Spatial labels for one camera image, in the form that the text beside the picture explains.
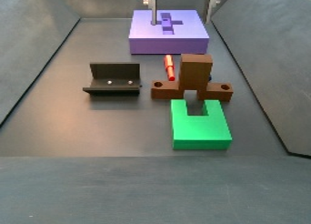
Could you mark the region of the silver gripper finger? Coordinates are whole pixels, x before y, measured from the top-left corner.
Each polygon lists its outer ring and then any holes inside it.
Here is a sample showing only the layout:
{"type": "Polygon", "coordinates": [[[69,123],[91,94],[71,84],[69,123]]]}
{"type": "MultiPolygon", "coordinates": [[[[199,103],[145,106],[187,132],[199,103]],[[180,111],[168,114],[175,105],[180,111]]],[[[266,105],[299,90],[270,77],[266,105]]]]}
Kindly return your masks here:
{"type": "Polygon", "coordinates": [[[207,16],[206,16],[206,22],[210,22],[212,8],[222,2],[222,0],[207,0],[207,16]]]}
{"type": "Polygon", "coordinates": [[[151,24],[156,25],[156,0],[143,0],[143,4],[147,5],[152,11],[151,24]]]}

